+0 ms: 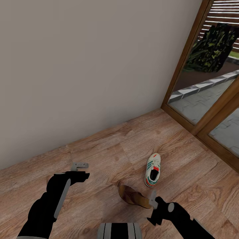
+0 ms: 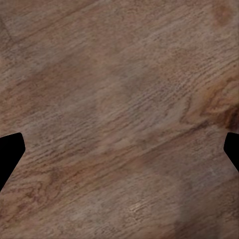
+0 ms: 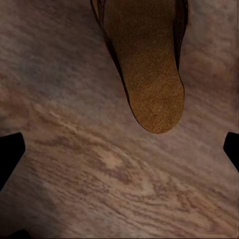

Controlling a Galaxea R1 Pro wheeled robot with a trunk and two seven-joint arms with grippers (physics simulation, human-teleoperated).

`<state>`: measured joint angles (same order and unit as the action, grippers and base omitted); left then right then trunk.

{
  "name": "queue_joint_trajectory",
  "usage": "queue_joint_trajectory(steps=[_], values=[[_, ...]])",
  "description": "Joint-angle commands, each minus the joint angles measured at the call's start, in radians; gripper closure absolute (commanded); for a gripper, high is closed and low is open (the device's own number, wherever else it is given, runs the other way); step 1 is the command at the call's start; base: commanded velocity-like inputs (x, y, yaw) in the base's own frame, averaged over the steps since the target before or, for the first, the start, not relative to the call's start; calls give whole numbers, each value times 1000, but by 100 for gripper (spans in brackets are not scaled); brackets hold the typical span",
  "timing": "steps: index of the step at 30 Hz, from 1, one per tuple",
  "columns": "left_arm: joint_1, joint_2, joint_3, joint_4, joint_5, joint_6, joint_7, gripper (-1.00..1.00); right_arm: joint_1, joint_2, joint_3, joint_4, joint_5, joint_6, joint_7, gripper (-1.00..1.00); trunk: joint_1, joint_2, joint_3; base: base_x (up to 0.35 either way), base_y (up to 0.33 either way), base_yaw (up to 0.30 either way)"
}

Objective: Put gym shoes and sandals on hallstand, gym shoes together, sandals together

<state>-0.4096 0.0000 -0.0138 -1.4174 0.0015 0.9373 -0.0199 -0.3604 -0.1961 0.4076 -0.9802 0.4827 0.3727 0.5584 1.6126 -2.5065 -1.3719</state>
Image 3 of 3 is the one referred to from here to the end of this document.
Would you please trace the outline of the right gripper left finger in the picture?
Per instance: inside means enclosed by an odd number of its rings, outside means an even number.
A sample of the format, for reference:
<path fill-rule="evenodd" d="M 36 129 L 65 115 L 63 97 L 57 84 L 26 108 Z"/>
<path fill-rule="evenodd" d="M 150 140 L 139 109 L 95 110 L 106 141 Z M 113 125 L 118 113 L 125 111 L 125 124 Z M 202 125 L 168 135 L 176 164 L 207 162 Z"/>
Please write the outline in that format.
<path fill-rule="evenodd" d="M 0 138 L 0 191 L 25 152 L 21 133 Z"/>

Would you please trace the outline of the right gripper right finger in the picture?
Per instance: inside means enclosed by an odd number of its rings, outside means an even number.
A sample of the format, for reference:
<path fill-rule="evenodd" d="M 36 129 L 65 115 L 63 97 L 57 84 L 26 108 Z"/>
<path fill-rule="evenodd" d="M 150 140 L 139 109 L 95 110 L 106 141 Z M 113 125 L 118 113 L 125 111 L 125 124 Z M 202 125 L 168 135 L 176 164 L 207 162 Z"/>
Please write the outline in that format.
<path fill-rule="evenodd" d="M 227 134 L 224 151 L 239 172 L 239 134 L 232 132 Z"/>

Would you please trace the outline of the sandal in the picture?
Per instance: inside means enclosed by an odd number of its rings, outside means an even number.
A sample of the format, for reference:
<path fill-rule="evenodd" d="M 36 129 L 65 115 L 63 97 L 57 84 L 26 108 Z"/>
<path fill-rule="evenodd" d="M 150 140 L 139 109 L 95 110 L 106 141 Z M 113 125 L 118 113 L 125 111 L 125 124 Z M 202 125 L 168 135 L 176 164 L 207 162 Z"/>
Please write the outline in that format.
<path fill-rule="evenodd" d="M 180 121 L 185 87 L 179 75 L 190 0 L 90 0 L 137 122 L 163 134 Z"/>

